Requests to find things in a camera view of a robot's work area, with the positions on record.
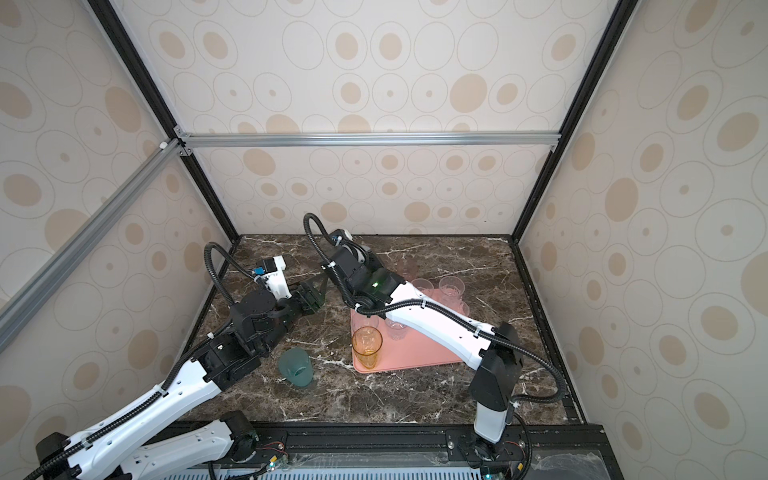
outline wall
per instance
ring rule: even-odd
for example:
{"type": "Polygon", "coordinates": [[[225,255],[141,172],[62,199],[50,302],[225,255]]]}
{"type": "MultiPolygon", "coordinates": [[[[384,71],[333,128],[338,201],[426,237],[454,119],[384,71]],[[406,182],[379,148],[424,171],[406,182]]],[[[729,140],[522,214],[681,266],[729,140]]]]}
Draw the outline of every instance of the wall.
{"type": "Polygon", "coordinates": [[[190,132],[557,130],[605,0],[121,0],[190,132]]]}
{"type": "Polygon", "coordinates": [[[647,2],[521,244],[630,480],[765,477],[767,25],[647,2]]]}
{"type": "Polygon", "coordinates": [[[546,145],[198,149],[240,233],[509,233],[546,145]]]}
{"type": "Polygon", "coordinates": [[[0,308],[165,136],[74,0],[0,15],[0,308]]]}
{"type": "Polygon", "coordinates": [[[165,378],[210,289],[210,240],[229,247],[173,159],[0,354],[0,478],[29,473],[46,435],[93,425],[165,378]]]}

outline brown marble tabletop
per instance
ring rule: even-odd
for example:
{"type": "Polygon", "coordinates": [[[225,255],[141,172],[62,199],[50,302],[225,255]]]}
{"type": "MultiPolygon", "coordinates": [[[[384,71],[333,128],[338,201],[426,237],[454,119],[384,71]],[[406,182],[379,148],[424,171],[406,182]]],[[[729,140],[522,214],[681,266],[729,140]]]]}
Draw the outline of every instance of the brown marble tabletop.
{"type": "MultiPolygon", "coordinates": [[[[418,276],[431,280],[435,286],[443,276],[460,277],[466,284],[464,300],[472,318],[496,326],[502,321],[511,322],[522,345],[546,357],[506,239],[359,236],[355,240],[371,247],[392,270],[398,259],[414,257],[419,266],[418,276]]],[[[245,236],[235,252],[235,258],[245,267],[276,255],[283,255],[286,261],[288,283],[320,272],[319,257],[304,236],[245,236]]],[[[224,284],[236,301],[256,286],[231,268],[224,284]]],[[[299,319],[295,330],[259,369],[190,411],[184,419],[211,420],[239,409],[249,420],[257,422],[475,421],[475,401],[468,394],[474,371],[463,363],[358,373],[352,365],[349,308],[333,284],[328,285],[323,309],[299,319]],[[291,385],[277,369],[280,354],[294,346],[305,349],[312,359],[314,380],[306,388],[291,385]]],[[[225,322],[227,315],[227,305],[217,293],[196,342],[225,322]]],[[[538,364],[525,359],[515,392],[548,395],[553,391],[554,380],[538,364]]],[[[564,423],[561,403],[524,402],[518,411],[532,424],[564,423]]]]}

